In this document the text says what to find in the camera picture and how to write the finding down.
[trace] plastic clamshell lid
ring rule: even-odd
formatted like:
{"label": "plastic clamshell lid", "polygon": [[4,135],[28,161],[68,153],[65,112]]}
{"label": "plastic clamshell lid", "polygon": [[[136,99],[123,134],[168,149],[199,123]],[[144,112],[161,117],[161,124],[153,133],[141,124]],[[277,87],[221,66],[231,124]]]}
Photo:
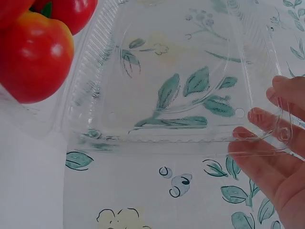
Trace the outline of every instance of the plastic clamshell lid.
{"label": "plastic clamshell lid", "polygon": [[[257,18],[254,1],[106,0],[75,70],[67,111],[75,148],[207,154],[196,143],[226,147],[242,126],[255,134],[246,140],[277,135],[271,141],[284,150],[292,131],[279,120],[290,115],[266,97],[280,69]],[[273,118],[248,114],[255,107]]]}

